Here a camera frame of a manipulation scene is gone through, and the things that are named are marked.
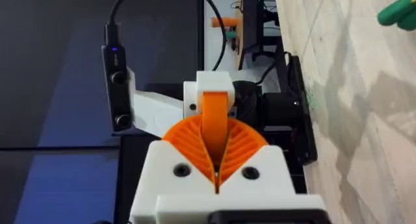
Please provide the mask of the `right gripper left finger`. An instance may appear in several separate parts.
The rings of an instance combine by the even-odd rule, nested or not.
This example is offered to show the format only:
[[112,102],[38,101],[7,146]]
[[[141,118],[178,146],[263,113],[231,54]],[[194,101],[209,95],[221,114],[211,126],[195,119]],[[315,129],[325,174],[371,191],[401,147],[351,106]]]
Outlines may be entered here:
[[203,201],[216,191],[201,116],[186,118],[150,143],[131,206],[131,223],[207,223]]

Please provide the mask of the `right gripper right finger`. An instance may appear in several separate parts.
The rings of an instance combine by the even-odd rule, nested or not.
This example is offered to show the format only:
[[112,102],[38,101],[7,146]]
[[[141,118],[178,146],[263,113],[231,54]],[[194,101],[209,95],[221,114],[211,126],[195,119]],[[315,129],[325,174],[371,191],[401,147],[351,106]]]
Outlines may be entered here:
[[218,172],[220,195],[294,195],[283,151],[252,127],[228,119],[228,139]]

